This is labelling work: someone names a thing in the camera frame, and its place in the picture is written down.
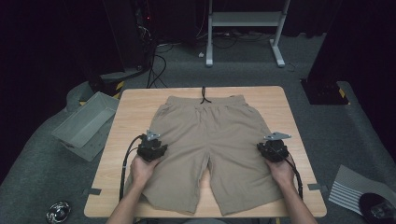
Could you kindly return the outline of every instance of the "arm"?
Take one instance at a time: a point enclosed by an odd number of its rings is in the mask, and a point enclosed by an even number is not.
[[[134,177],[134,182],[114,209],[110,218],[107,220],[107,224],[133,223],[134,211],[139,201],[140,194],[151,178],[154,168],[159,161],[160,160],[146,162],[138,155],[134,157],[131,164],[131,174]]]
[[[290,157],[288,157],[287,160],[289,160],[291,164],[294,164]],[[306,207],[305,203],[298,195],[297,189],[294,187],[294,172],[291,167],[285,161],[270,162],[265,160],[265,162],[270,167],[271,174],[282,191],[291,223],[317,224],[314,216]]]

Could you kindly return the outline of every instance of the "shorts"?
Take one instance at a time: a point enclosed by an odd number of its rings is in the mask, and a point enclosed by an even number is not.
[[[257,144],[271,133],[243,95],[202,99],[170,96],[150,129],[168,144],[143,194],[159,208],[194,213],[206,167],[223,215],[282,198]]]

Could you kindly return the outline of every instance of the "white container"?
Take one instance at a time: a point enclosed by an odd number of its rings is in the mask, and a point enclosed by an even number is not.
[[[97,92],[67,118],[52,135],[86,161],[105,147],[119,100]]]

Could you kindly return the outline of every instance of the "drawstring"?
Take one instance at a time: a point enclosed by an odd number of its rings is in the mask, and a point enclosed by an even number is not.
[[[205,86],[202,87],[202,97],[203,97],[203,99],[202,99],[201,104],[203,104],[204,101],[207,101],[207,102],[209,102],[209,103],[212,103],[211,101],[209,101],[209,100],[207,100],[207,99],[205,98]]]

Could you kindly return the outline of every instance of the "table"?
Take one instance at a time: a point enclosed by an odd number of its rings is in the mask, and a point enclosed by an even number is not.
[[[214,26],[275,26],[275,38],[270,39],[277,66],[285,67],[278,43],[288,14],[290,0],[285,0],[282,11],[276,12],[213,12],[213,0],[209,0],[207,18],[206,66],[213,66],[212,27]]]
[[[309,190],[307,184],[316,184],[309,159],[299,135],[288,100],[281,87],[220,87],[206,88],[205,96],[228,97],[243,94],[247,103],[259,110],[272,132],[288,133],[285,145],[292,154],[304,184],[304,201],[315,217],[326,215],[326,206],[319,190]],[[120,171],[126,149],[141,133],[146,133],[154,113],[165,103],[168,96],[202,98],[201,88],[138,89],[122,93],[106,146],[92,183],[93,189],[101,189],[100,195],[89,195],[84,213],[87,217],[109,217],[118,204]],[[209,185],[210,173],[203,174],[201,198],[193,215],[174,211],[158,210],[147,202],[137,206],[137,217],[222,217]],[[287,217],[283,200],[268,203],[226,217]]]

